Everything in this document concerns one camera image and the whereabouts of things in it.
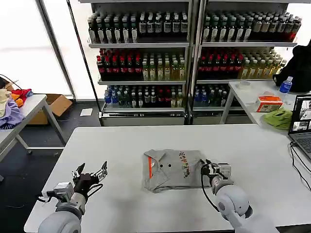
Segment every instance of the purple cloth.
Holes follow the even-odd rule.
[[[0,117],[0,126],[4,124],[17,125],[24,119],[23,114],[20,112],[17,104],[12,98],[9,98],[5,106],[5,114]]]

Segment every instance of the green cloth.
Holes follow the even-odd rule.
[[[284,108],[279,108],[264,115],[264,121],[279,130],[288,130],[291,124],[293,113]]]

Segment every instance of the black bag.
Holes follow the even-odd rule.
[[[292,76],[291,92],[309,92],[311,91],[311,47],[298,45],[293,49],[293,55],[281,73],[273,76],[273,80],[277,86],[281,86],[288,76]]]

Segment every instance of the yellow cloth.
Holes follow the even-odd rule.
[[[19,96],[20,95],[17,95],[17,94],[13,94],[12,93],[12,99],[15,100],[15,103],[17,104],[17,106],[20,108],[21,106],[24,105],[24,101],[22,99],[19,99]]]

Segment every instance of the gray floor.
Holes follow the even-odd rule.
[[[80,116],[83,108],[93,108],[91,116]],[[100,126],[95,103],[78,103],[71,106],[59,119],[66,136],[76,127]],[[26,127],[21,137],[30,146],[56,146],[61,143],[50,125]],[[59,158],[56,151],[34,151],[27,155],[25,148],[17,143],[0,163],[0,232],[23,233],[24,224],[39,194]]]

